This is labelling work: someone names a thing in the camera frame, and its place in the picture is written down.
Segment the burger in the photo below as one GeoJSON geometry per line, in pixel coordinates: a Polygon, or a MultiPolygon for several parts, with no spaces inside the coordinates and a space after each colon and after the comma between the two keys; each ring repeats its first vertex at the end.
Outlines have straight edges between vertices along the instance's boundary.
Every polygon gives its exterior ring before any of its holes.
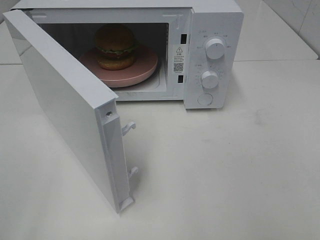
{"type": "Polygon", "coordinates": [[[123,70],[135,62],[135,49],[139,46],[133,32],[119,23],[108,23],[94,35],[98,65],[105,70],[123,70]]]}

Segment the lower white microwave knob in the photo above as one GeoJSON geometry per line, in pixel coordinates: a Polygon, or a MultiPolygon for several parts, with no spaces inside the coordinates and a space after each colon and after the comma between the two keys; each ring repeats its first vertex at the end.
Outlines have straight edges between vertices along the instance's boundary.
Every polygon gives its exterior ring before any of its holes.
{"type": "Polygon", "coordinates": [[[205,89],[213,89],[219,84],[219,76],[216,71],[208,70],[201,75],[201,85],[205,89]]]}

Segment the white microwave knob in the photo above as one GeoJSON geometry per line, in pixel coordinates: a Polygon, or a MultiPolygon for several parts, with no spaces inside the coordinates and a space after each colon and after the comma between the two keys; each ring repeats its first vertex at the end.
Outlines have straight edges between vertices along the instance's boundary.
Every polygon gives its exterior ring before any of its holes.
{"type": "Polygon", "coordinates": [[[208,70],[201,75],[201,85],[205,89],[213,89],[219,84],[219,76],[216,71],[208,70]]]}
{"type": "Polygon", "coordinates": [[[210,38],[204,46],[206,56],[211,60],[219,59],[225,54],[226,42],[220,36],[210,38]]]}

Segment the glass microwave turntable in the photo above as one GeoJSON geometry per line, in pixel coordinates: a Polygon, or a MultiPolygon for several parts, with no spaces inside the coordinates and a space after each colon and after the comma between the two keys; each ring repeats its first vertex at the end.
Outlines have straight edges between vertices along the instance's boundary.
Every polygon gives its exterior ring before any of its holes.
{"type": "Polygon", "coordinates": [[[160,70],[162,68],[162,65],[163,65],[162,63],[158,63],[153,74],[150,77],[148,77],[146,80],[136,84],[135,87],[137,87],[138,90],[142,89],[147,91],[156,89],[161,82],[160,70]]]}

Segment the white microwave door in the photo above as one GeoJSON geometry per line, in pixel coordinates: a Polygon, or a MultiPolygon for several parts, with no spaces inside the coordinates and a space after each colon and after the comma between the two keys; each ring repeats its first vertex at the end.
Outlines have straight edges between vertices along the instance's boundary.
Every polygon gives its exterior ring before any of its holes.
{"type": "Polygon", "coordinates": [[[4,14],[37,101],[97,188],[119,213],[133,203],[117,95],[21,10],[4,14]]]}

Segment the white microwave oven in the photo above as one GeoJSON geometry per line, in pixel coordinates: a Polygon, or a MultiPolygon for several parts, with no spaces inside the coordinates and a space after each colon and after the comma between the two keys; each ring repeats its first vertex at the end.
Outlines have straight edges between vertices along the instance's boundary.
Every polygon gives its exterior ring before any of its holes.
{"type": "Polygon", "coordinates": [[[143,45],[156,49],[162,63],[160,85],[142,90],[105,84],[116,101],[182,100],[186,109],[224,105],[244,18],[233,0],[21,0],[13,10],[23,11],[78,61],[93,47],[92,34],[103,24],[131,27],[143,45]],[[218,59],[209,59],[205,51],[213,37],[226,44],[218,59]],[[202,87],[206,71],[216,71],[217,87],[202,87]],[[198,103],[202,94],[213,96],[211,105],[198,103]]]}

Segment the upper white microwave knob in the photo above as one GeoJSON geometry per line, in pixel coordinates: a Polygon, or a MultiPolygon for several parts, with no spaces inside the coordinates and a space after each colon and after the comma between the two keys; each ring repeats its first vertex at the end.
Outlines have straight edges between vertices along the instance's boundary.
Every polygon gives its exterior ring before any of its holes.
{"type": "Polygon", "coordinates": [[[225,54],[226,42],[220,36],[210,38],[204,46],[206,56],[211,60],[219,59],[225,54]]]}

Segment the pink round plate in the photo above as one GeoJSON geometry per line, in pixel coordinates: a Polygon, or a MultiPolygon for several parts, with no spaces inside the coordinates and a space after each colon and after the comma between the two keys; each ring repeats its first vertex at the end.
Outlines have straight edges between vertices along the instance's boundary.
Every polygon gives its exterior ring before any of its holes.
{"type": "Polygon", "coordinates": [[[156,70],[158,56],[154,50],[144,45],[136,48],[132,55],[118,60],[107,58],[93,48],[82,55],[79,61],[108,87],[124,88],[139,84],[150,77],[156,70]],[[103,68],[115,63],[126,66],[129,62],[132,62],[132,65],[123,69],[103,68]]]}

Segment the round white door button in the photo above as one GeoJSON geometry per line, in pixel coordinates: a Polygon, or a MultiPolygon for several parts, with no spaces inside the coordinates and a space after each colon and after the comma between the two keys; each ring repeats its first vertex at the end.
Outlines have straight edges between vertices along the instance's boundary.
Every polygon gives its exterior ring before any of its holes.
{"type": "Polygon", "coordinates": [[[197,102],[202,106],[210,106],[213,103],[213,96],[209,93],[200,95],[197,102]]]}

